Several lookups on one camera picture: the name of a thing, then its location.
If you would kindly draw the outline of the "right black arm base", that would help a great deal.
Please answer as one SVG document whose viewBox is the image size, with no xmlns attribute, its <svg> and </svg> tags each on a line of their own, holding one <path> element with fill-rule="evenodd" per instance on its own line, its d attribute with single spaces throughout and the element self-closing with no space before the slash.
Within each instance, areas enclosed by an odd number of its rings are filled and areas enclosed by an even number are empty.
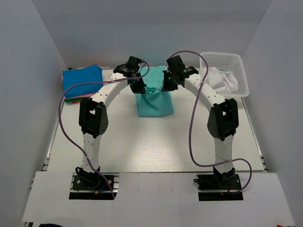
<svg viewBox="0 0 303 227">
<path fill-rule="evenodd" d="M 197 175 L 193 179 L 198 188 L 199 201 L 242 201 L 242 192 L 235 193 L 242 188 L 239 175 L 227 180 L 223 185 L 215 180 L 214 174 Z"/>
</svg>

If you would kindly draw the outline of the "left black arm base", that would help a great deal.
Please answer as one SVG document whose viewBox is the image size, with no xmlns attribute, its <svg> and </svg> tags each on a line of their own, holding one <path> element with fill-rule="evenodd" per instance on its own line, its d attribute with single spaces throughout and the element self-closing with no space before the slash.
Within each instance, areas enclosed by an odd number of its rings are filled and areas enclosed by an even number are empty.
<svg viewBox="0 0 303 227">
<path fill-rule="evenodd" d="M 114 198 L 105 180 L 101 177 L 89 184 L 77 174 L 73 174 L 69 200 L 112 201 Z"/>
</svg>

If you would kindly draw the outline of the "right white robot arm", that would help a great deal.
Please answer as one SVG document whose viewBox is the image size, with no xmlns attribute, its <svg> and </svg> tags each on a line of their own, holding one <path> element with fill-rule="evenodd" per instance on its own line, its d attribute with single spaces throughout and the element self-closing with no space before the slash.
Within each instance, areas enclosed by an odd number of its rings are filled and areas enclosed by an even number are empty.
<svg viewBox="0 0 303 227">
<path fill-rule="evenodd" d="M 235 99 L 227 99 L 218 94 L 205 82 L 209 69 L 201 76 L 194 67 L 186 67 L 179 55 L 166 60 L 168 67 L 163 72 L 164 92 L 174 91 L 181 85 L 196 96 L 194 105 L 201 102 L 208 110 L 207 129 L 214 139 L 215 163 L 214 184 L 226 188 L 235 174 L 232 162 L 232 142 L 239 126 L 238 104 Z"/>
</svg>

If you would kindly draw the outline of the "teal t shirt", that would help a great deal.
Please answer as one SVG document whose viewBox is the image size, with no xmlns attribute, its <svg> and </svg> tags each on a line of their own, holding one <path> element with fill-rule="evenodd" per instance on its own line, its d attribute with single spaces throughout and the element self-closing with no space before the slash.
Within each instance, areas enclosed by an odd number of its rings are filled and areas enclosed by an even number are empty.
<svg viewBox="0 0 303 227">
<path fill-rule="evenodd" d="M 138 117 L 163 117 L 174 114 L 174 107 L 170 92 L 163 92 L 163 71 L 166 66 L 143 68 L 141 73 L 145 74 L 143 81 L 146 84 L 145 94 L 136 94 L 136 106 Z"/>
</svg>

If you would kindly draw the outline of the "white t shirt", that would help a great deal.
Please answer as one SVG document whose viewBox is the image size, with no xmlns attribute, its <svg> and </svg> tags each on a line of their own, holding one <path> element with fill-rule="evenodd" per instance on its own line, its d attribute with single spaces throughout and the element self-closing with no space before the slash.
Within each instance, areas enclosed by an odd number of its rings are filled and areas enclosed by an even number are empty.
<svg viewBox="0 0 303 227">
<path fill-rule="evenodd" d="M 219 71 L 216 67 L 209 69 L 205 82 L 221 95 L 235 94 L 238 81 L 233 74 Z"/>
</svg>

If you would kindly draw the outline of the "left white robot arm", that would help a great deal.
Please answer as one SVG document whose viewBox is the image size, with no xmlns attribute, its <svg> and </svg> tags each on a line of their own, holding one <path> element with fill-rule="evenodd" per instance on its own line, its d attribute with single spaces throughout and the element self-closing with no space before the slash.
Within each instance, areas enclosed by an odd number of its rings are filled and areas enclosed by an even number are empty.
<svg viewBox="0 0 303 227">
<path fill-rule="evenodd" d="M 95 171 L 100 170 L 99 147 L 102 135 L 108 128 L 107 108 L 114 98 L 127 86 L 135 94 L 145 93 L 145 83 L 140 73 L 143 60 L 130 56 L 128 61 L 117 66 L 109 82 L 93 96 L 80 102 L 79 125 L 81 127 L 85 154 L 82 164 L 77 167 L 76 174 L 84 177 L 84 183 L 94 189 L 99 186 L 100 177 Z"/>
</svg>

